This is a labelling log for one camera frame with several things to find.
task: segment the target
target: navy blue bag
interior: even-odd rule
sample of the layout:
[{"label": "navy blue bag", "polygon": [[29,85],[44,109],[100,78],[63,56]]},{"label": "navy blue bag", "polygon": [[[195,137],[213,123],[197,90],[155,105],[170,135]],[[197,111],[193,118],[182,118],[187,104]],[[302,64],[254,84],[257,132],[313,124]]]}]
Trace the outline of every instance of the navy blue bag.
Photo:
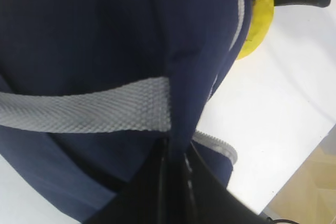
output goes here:
[{"label": "navy blue bag", "polygon": [[1,0],[0,154],[84,223],[260,223],[225,190],[234,149],[195,132],[250,8]]}]

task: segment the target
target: gray webbing strap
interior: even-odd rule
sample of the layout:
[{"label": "gray webbing strap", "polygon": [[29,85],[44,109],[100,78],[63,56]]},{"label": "gray webbing strap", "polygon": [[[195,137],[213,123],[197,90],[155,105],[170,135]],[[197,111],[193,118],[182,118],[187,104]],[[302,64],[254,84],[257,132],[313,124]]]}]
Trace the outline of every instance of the gray webbing strap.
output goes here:
[{"label": "gray webbing strap", "polygon": [[167,78],[63,97],[0,93],[0,125],[50,133],[170,129]]}]

